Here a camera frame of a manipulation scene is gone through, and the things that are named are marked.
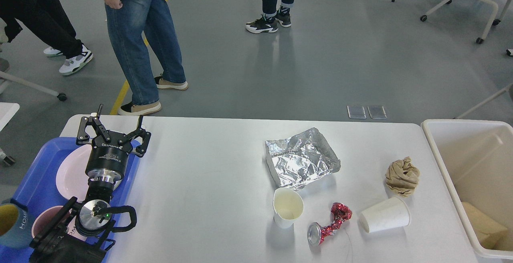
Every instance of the paper cup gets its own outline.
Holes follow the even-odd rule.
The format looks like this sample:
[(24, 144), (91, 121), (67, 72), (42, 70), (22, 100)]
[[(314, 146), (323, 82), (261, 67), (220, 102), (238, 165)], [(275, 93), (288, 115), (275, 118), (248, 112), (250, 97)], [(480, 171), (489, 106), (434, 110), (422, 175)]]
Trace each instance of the paper cup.
[(366, 232), (372, 233), (410, 225), (411, 216), (403, 200), (392, 197), (363, 210), (360, 222)]
[[(57, 215), (57, 212), (59, 212), (59, 210), (61, 210), (62, 206), (54, 206), (54, 207), (51, 207), (51, 208), (48, 208), (46, 210), (44, 210), (44, 212), (42, 212), (39, 216), (37, 216), (37, 218), (35, 219), (34, 221), (34, 224), (32, 225), (32, 237), (35, 238), (35, 236), (42, 231), (42, 229), (44, 229), (44, 227), (46, 225), (48, 225), (50, 223), (50, 221), (53, 219), (53, 217), (55, 217)], [(85, 236), (82, 236), (79, 234), (79, 232), (77, 231), (77, 227), (75, 227), (75, 218), (73, 218), (73, 220), (69, 223), (68, 225), (68, 229), (66, 230), (66, 232), (77, 238), (77, 239), (80, 239), (82, 241), (85, 241), (87, 238)]]
[(273, 197), (275, 222), (280, 228), (289, 228), (303, 213), (303, 199), (289, 188), (278, 188)]
[(0, 245), (22, 249), (29, 247), (34, 217), (16, 204), (0, 205)]

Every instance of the blue tray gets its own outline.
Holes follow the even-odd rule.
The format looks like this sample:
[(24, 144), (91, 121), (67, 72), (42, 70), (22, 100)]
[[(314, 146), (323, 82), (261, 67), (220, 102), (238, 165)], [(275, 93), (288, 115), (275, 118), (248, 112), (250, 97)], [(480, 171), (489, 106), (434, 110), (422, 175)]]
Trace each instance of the blue tray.
[[(68, 201), (57, 190), (55, 176), (64, 159), (79, 147), (75, 143), (76, 140), (76, 138), (62, 137), (52, 139), (44, 144), (24, 176), (22, 183), (14, 193), (12, 199), (26, 206), (34, 218), (39, 216), (44, 210), (53, 206), (64, 205)], [(139, 143), (132, 141), (132, 145), (135, 147)], [(111, 206), (122, 206), (125, 204), (138, 166), (139, 157), (130, 154), (125, 177), (112, 194)], [(109, 238), (113, 239), (114, 233), (110, 233)], [(30, 247), (13, 249), (0, 245), (0, 261), (2, 263), (27, 263), (33, 251), (34, 249)]]

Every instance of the white table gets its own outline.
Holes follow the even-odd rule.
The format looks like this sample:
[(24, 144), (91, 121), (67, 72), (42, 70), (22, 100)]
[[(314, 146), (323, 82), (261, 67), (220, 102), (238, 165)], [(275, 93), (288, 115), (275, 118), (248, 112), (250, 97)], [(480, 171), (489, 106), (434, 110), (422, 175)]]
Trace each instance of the white table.
[[(80, 117), (72, 117), (61, 136), (75, 137)], [(107, 129), (124, 133), (136, 120), (101, 116)], [(417, 125), (186, 117), (145, 117), (143, 125), (152, 138), (127, 200), (137, 210), (137, 226), (117, 234), (109, 262), (477, 262)], [(275, 185), (264, 141), (311, 127), (326, 137), (341, 170), (301, 190), (303, 215), (280, 229), (273, 222)], [(367, 234), (360, 212), (388, 197), (385, 171), (407, 156), (421, 171), (417, 190), (405, 200), (412, 223)], [(335, 201), (353, 210), (352, 219), (310, 247), (308, 225), (330, 223)]]
[(19, 109), (19, 104), (0, 102), (0, 130), (4, 129), (5, 125), (7, 125)]

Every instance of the blue mug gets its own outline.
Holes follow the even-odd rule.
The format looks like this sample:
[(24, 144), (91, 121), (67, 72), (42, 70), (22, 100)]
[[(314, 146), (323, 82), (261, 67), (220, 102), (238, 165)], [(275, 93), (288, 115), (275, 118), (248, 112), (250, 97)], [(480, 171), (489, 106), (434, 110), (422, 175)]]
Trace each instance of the blue mug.
[(0, 205), (0, 245), (21, 249), (32, 241), (34, 217), (13, 203)]

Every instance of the crumpled brown paper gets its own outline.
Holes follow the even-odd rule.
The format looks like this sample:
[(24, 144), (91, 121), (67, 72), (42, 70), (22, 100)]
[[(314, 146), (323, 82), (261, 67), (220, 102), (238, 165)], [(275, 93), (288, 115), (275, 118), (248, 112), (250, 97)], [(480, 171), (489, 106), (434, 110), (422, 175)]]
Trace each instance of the crumpled brown paper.
[(418, 176), (420, 171), (413, 166), (410, 157), (392, 162), (385, 174), (388, 188), (403, 197), (414, 193), (418, 185)]

